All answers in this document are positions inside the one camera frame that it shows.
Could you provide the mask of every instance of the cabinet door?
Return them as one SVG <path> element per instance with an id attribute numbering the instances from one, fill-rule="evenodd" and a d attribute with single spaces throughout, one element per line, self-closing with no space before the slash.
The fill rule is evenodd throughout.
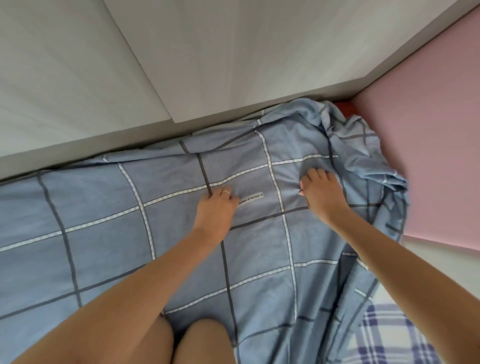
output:
<path id="1" fill-rule="evenodd" d="M 455 0 L 105 0 L 175 122 L 365 76 Z"/>
<path id="2" fill-rule="evenodd" d="M 166 119 L 102 0 L 0 1 L 0 156 Z"/>

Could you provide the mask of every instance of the fabric label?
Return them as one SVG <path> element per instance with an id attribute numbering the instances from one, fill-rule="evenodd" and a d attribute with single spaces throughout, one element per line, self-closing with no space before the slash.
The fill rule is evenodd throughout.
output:
<path id="1" fill-rule="evenodd" d="M 255 194 L 251 194 L 250 196 L 241 199 L 239 202 L 239 206 L 243 204 L 247 204 L 249 202 L 253 202 L 255 200 L 260 200 L 263 197 L 264 197 L 263 192 L 257 192 Z"/>

